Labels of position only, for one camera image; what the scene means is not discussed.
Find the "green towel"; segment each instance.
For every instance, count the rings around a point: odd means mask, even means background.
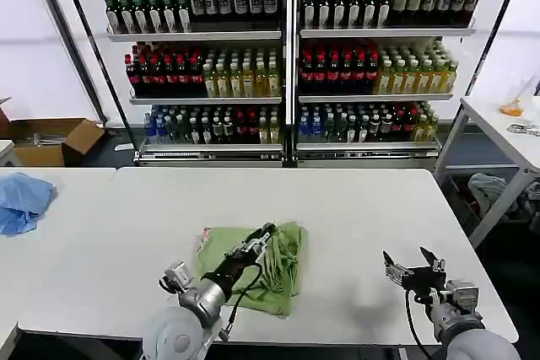
[[[201,277],[213,271],[224,254],[237,246],[253,229],[208,228],[205,242],[197,253],[197,273]],[[257,283],[240,301],[241,307],[258,309],[270,314],[287,316],[291,310],[292,297],[299,293],[299,264],[305,230],[296,223],[278,226],[278,233],[268,242],[267,250],[259,263],[262,274]],[[246,268],[228,305],[234,305],[241,291],[257,276],[254,266]]]

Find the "white table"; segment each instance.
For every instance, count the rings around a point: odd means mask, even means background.
[[[472,96],[462,98],[461,102],[462,107],[459,110],[456,122],[437,160],[435,178],[439,182],[443,181],[448,151],[465,128],[469,118],[519,166],[519,170],[505,191],[470,235],[469,239],[472,246],[477,248],[523,189],[539,176],[540,138],[507,131],[510,124],[517,124],[522,120],[520,117],[510,117],[500,113],[500,105],[498,104],[488,103],[485,100],[475,99]]]
[[[56,196],[37,228],[13,237],[0,235],[0,358],[13,348],[24,303],[40,295],[37,287],[70,235],[89,215],[115,169],[0,168],[0,176],[23,172],[52,183]]]
[[[140,339],[149,317],[176,305],[158,278],[174,261],[192,261],[204,227],[295,220],[308,236],[293,313],[240,309],[232,342],[413,345],[404,291],[385,277],[382,250],[422,266],[420,245],[447,260],[449,277],[478,284],[487,328],[518,338],[425,170],[122,168],[106,196],[38,287],[21,329]],[[422,342],[435,344],[424,307],[413,304],[413,317]]]

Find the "blue cloth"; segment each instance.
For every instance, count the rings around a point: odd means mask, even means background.
[[[53,185],[24,173],[0,177],[0,234],[15,235],[35,229],[45,212]]]

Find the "cardboard box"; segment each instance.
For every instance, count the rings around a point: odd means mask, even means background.
[[[0,105],[10,98],[0,99]],[[35,134],[59,136],[58,145],[31,144]],[[24,166],[80,166],[84,156],[105,135],[85,118],[52,118],[10,121],[0,107],[0,138],[15,142],[15,153]]]

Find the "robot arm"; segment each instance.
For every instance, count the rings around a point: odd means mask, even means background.
[[[257,260],[275,231],[275,225],[267,223],[250,234],[225,254],[216,270],[204,274],[199,283],[194,282],[184,262],[165,270],[159,285],[178,296],[180,307],[164,308],[152,319],[151,329],[143,338],[146,359],[203,360],[218,336],[224,341],[229,340],[236,308],[245,292],[236,301],[225,329],[222,329],[221,307],[229,301],[236,282],[247,267],[259,267],[258,276],[247,289],[257,281],[262,272]]]
[[[408,295],[414,292],[414,301],[425,306],[433,322],[435,339],[446,349],[447,360],[520,360],[516,349],[502,336],[495,335],[482,323],[477,311],[478,287],[471,282],[446,281],[445,261],[420,248],[429,266],[406,268],[394,263],[383,251],[386,275],[405,289],[408,322],[414,340],[424,353],[413,327]]]

